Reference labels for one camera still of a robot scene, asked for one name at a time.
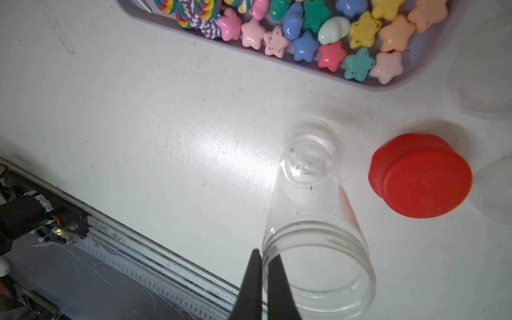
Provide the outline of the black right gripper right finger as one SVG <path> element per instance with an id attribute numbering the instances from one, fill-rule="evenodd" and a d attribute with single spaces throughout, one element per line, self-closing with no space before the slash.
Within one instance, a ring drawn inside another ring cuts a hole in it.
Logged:
<path id="1" fill-rule="evenodd" d="M 268 265 L 267 294 L 268 319 L 301 320 L 280 255 Z"/>

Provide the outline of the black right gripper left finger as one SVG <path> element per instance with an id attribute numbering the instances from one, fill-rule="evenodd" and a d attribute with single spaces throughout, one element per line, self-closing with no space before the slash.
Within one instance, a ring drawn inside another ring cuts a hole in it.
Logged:
<path id="1" fill-rule="evenodd" d="M 262 310 L 262 259 L 254 249 L 228 320 L 261 320 Z"/>

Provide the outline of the small clear sprinkles jar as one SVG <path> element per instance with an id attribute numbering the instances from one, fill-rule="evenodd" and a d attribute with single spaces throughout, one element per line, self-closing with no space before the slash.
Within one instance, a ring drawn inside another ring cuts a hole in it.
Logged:
<path id="1" fill-rule="evenodd" d="M 287 147 L 263 238 L 263 287 L 280 260 L 303 319 L 354 319 L 376 295 L 367 243 L 328 148 L 312 139 Z"/>

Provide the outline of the red jar lid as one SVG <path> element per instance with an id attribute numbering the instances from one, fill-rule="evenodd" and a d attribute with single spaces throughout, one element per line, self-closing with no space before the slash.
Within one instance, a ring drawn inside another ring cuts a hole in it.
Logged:
<path id="1" fill-rule="evenodd" d="M 371 159 L 373 191 L 396 213 L 430 219 L 449 213 L 469 195 L 469 164 L 441 137 L 407 133 L 382 145 Z"/>

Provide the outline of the clear plastic jar lid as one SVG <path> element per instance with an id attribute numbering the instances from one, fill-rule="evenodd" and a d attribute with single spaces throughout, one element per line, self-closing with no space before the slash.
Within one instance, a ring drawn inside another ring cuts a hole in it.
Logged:
<path id="1" fill-rule="evenodd" d="M 469 34 L 453 62 L 448 92 L 473 117 L 511 119 L 511 16 L 492 17 Z"/>

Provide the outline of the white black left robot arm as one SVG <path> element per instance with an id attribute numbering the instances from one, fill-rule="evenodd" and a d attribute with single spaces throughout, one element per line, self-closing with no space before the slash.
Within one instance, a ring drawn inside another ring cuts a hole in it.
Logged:
<path id="1" fill-rule="evenodd" d="M 48 188 L 1 164 L 1 255 L 37 233 L 43 243 L 73 245 L 89 233 L 87 213 Z"/>

